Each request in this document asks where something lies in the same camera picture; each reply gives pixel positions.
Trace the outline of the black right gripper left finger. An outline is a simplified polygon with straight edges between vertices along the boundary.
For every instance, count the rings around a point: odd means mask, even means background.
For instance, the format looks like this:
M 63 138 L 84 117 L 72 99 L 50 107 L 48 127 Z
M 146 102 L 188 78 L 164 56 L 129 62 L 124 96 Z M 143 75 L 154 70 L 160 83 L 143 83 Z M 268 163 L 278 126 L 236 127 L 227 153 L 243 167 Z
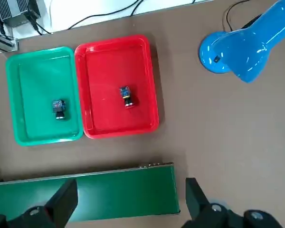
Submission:
M 44 206 L 34 206 L 7 220 L 0 214 L 0 228 L 64 228 L 78 205 L 77 181 L 66 181 Z

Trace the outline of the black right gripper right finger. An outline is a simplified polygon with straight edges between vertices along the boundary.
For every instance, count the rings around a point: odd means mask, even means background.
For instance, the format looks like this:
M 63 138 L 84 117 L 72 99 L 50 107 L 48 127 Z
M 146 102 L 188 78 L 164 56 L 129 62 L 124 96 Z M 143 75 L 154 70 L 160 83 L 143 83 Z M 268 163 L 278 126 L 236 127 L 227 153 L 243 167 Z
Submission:
M 240 216 L 219 203 L 210 203 L 195 178 L 186 178 L 186 204 L 191 220 L 184 228 L 282 228 L 265 211 L 250 209 Z

